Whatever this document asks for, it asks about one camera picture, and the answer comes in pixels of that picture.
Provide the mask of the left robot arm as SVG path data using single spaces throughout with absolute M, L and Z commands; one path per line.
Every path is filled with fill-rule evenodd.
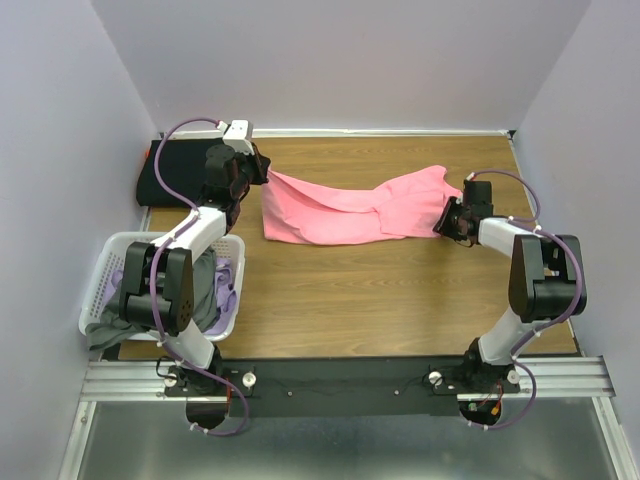
M 150 243 L 132 243 L 125 256 L 119 315 L 157 332 L 160 344 L 189 368 L 187 382 L 201 395 L 222 380 L 216 347 L 193 320 L 193 264 L 226 234 L 253 185 L 268 182 L 270 160 L 251 140 L 225 140 L 206 151 L 205 180 L 188 216 Z

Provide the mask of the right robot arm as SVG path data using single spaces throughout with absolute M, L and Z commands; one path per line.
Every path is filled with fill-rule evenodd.
M 494 366 L 512 364 L 545 330 L 585 310 L 588 294 L 579 239 L 547 232 L 535 217 L 496 215 L 492 184 L 480 181 L 476 173 L 464 180 L 460 196 L 448 199 L 434 232 L 510 259 L 509 306 L 470 347 L 473 359 L 459 370 L 467 389 L 485 390 L 496 380 Z

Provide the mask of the pink t shirt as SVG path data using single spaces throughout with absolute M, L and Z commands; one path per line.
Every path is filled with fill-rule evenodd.
M 319 246 L 435 238 L 447 201 L 461 191 L 440 165 L 392 178 L 371 190 L 337 189 L 271 170 L 261 189 L 268 240 Z

